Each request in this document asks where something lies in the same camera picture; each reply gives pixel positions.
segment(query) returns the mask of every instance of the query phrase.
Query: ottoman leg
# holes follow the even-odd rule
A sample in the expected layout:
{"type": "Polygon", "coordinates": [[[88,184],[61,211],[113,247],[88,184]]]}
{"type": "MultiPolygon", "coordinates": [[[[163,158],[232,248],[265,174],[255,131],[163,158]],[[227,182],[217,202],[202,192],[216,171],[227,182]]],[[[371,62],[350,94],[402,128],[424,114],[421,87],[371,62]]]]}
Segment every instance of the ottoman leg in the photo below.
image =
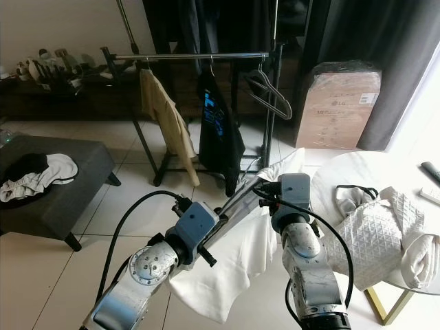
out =
{"type": "Polygon", "coordinates": [[[112,186],[117,186],[117,187],[121,185],[121,181],[119,181],[119,179],[116,177],[116,175],[113,174],[113,172],[111,172],[109,175],[109,183],[112,186]]]}
{"type": "Polygon", "coordinates": [[[80,242],[78,242],[76,237],[71,232],[64,239],[64,242],[66,242],[68,244],[68,246],[71,247],[72,250],[75,252],[78,252],[79,250],[81,250],[80,242]]]}

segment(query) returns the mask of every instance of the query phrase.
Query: gray curtain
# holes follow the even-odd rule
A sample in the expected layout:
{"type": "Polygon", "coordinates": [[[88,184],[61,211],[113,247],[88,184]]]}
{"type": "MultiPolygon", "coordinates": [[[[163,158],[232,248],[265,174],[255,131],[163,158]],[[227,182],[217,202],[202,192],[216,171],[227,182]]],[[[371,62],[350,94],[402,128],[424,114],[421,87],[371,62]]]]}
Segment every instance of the gray curtain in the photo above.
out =
{"type": "Polygon", "coordinates": [[[440,1],[334,2],[340,13],[327,23],[333,33],[320,60],[361,59],[382,70],[381,92],[357,146],[384,150],[440,41],[440,1]]]}

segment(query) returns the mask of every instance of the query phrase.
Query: white marble tabletop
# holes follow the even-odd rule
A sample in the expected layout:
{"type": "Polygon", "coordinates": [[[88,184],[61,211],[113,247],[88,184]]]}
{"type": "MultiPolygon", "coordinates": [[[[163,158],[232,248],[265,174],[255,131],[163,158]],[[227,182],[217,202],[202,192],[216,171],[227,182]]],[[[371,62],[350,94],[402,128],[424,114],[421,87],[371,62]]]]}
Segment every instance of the white marble tabletop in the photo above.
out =
{"type": "MultiPolygon", "coordinates": [[[[440,234],[440,206],[419,196],[422,187],[436,186],[415,164],[375,151],[346,153],[324,164],[311,181],[310,202],[312,210],[333,226],[344,220],[335,203],[336,186],[339,184],[372,187],[377,191],[393,186],[400,192],[408,193],[425,213],[426,230],[440,234]]],[[[329,233],[323,225],[321,228],[325,234],[329,233]]],[[[398,269],[385,281],[409,289],[398,269]]],[[[440,295],[440,274],[428,288],[409,290],[440,295]]]]}

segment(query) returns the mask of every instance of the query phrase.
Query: power cord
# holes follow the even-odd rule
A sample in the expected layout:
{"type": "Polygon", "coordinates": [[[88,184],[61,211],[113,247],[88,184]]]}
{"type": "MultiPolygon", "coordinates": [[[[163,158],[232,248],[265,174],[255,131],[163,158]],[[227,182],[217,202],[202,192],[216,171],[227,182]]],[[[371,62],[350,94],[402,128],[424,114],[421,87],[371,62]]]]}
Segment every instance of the power cord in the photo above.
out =
{"type": "MultiPolygon", "coordinates": [[[[113,251],[115,250],[115,245],[116,245],[116,241],[118,240],[118,236],[119,236],[119,232],[121,231],[122,226],[124,225],[124,222],[127,220],[127,218],[129,217],[129,215],[143,202],[146,201],[148,198],[156,196],[156,195],[168,195],[171,197],[174,197],[177,201],[179,201],[180,199],[183,199],[183,197],[180,197],[178,194],[175,194],[171,191],[167,191],[167,190],[156,190],[153,192],[150,192],[149,194],[146,194],[145,196],[141,197],[138,199],[137,202],[135,202],[124,214],[124,216],[121,218],[121,220],[118,223],[118,226],[115,229],[115,232],[113,234],[113,238],[111,239],[111,243],[110,243],[110,247],[109,247],[109,251],[107,252],[107,258],[105,260],[105,264],[104,264],[104,269],[102,271],[102,276],[101,276],[101,282],[99,284],[99,289],[98,289],[98,295],[96,296],[96,302],[98,302],[98,300],[100,300],[100,298],[102,297],[103,293],[104,293],[104,287],[105,287],[105,281],[107,280],[107,274],[109,273],[109,268],[110,268],[110,262],[111,262],[111,257],[113,256],[113,251]]],[[[122,270],[124,269],[123,267],[124,265],[122,265],[120,267],[120,269],[118,270],[118,273],[116,274],[117,276],[115,277],[115,280],[113,281],[117,281],[118,277],[120,275],[120,273],[122,272],[122,270]]]]}
{"type": "MultiPolygon", "coordinates": [[[[253,188],[252,191],[257,196],[259,196],[261,198],[267,199],[269,201],[273,201],[275,203],[278,203],[278,204],[281,204],[281,205],[293,208],[294,210],[298,210],[298,211],[301,211],[303,213],[306,213],[308,215],[313,216],[314,218],[316,218],[317,220],[322,222],[326,227],[328,227],[328,229],[336,236],[336,238],[339,240],[339,242],[341,243],[342,247],[344,248],[344,252],[346,254],[346,259],[347,259],[347,262],[349,264],[349,287],[347,288],[347,293],[346,293],[346,296],[345,296],[345,306],[346,306],[346,308],[349,308],[350,300],[351,300],[351,294],[353,293],[354,271],[353,271],[353,260],[351,259],[350,250],[349,250],[348,246],[346,245],[344,239],[339,235],[339,233],[328,222],[326,222],[322,217],[320,217],[316,213],[313,213],[312,211],[307,210],[305,208],[300,208],[299,206],[296,206],[296,205],[294,205],[292,203],[289,203],[288,201],[283,201],[282,199],[266,195],[265,193],[257,190],[256,188],[253,188]]],[[[296,320],[296,322],[298,322],[298,320],[299,320],[298,316],[296,316],[296,314],[294,313],[294,311],[293,311],[292,307],[290,306],[288,300],[286,300],[286,305],[287,305],[287,309],[289,310],[289,313],[296,320]]]]}
{"type": "Polygon", "coordinates": [[[287,310],[289,311],[292,318],[294,318],[294,320],[296,321],[296,323],[298,323],[298,325],[301,327],[301,329],[304,329],[304,324],[301,322],[299,317],[295,314],[294,310],[292,309],[292,306],[290,305],[289,292],[290,292],[291,287],[292,287],[292,279],[289,278],[289,280],[287,281],[286,291],[284,292],[284,301],[286,302],[287,310]]]}
{"type": "Polygon", "coordinates": [[[119,267],[118,271],[115,274],[115,277],[113,277],[113,280],[111,281],[111,284],[117,283],[119,277],[122,274],[122,271],[125,269],[125,267],[129,264],[131,256],[129,256],[127,259],[125,259],[124,263],[119,267]]]}

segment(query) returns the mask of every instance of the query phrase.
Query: white cloth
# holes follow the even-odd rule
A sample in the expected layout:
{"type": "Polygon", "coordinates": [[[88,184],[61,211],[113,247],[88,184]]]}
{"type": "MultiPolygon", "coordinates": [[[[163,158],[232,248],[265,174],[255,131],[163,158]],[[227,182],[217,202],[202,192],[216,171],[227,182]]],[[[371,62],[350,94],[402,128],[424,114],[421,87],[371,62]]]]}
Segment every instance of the white cloth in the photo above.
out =
{"type": "Polygon", "coordinates": [[[372,201],[373,198],[362,189],[336,187],[336,205],[341,215],[347,217],[354,212],[359,205],[372,201]]]}
{"type": "MultiPolygon", "coordinates": [[[[350,213],[336,230],[350,249],[355,286],[363,291],[384,280],[399,265],[407,286],[429,285],[438,272],[440,261],[435,256],[440,245],[439,237],[420,235],[423,225],[423,213],[408,196],[392,187],[350,213]]],[[[348,275],[347,258],[339,241],[332,234],[322,241],[332,268],[348,275]]]]}
{"type": "Polygon", "coordinates": [[[47,155],[48,167],[42,173],[28,173],[18,181],[6,181],[0,188],[0,201],[23,199],[42,193],[50,184],[68,184],[78,173],[75,162],[67,155],[47,155]]]}
{"type": "MultiPolygon", "coordinates": [[[[389,198],[389,195],[389,189],[381,192],[383,197],[389,198]]],[[[401,275],[410,288],[428,287],[439,273],[440,236],[424,232],[425,216],[406,195],[393,194],[392,198],[404,235],[401,242],[404,249],[401,275]]]]}
{"type": "MultiPolygon", "coordinates": [[[[298,149],[258,176],[272,182],[283,173],[300,172],[304,153],[303,148],[298,149]]],[[[268,209],[256,207],[209,248],[217,259],[213,268],[199,258],[191,271],[176,274],[168,279],[168,284],[192,310],[224,323],[235,298],[250,286],[251,278],[266,270],[275,251],[276,233],[268,209]]]]}

